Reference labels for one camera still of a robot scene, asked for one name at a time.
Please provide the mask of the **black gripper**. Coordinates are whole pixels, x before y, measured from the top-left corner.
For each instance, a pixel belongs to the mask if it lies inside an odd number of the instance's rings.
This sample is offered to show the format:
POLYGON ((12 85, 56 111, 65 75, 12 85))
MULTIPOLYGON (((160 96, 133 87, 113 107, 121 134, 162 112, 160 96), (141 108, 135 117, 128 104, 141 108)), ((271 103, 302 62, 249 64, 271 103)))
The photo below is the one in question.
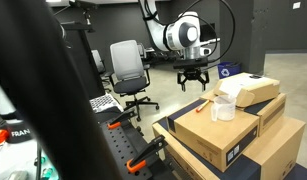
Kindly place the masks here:
POLYGON ((200 81, 202 90, 206 90, 206 85, 210 82, 207 59, 176 60, 173 68, 178 69, 177 84, 181 86, 183 92, 186 91, 185 82, 187 80, 200 81))

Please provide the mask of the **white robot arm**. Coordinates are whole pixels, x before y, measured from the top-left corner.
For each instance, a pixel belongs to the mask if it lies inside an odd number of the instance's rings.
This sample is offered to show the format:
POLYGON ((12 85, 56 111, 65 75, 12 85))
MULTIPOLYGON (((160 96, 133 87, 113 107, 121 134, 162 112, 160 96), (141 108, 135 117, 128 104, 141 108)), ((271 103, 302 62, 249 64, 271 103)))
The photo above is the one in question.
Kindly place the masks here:
POLYGON ((181 57, 174 61, 173 68, 178 69, 177 83, 186 91, 188 80, 197 80, 202 90, 209 83, 207 65, 213 50, 207 48, 211 43, 217 44, 219 38, 200 41, 200 22, 202 18, 194 11, 184 10, 173 22, 159 21, 155 0, 138 0, 142 17, 149 32, 149 37, 156 51, 179 51, 181 57))

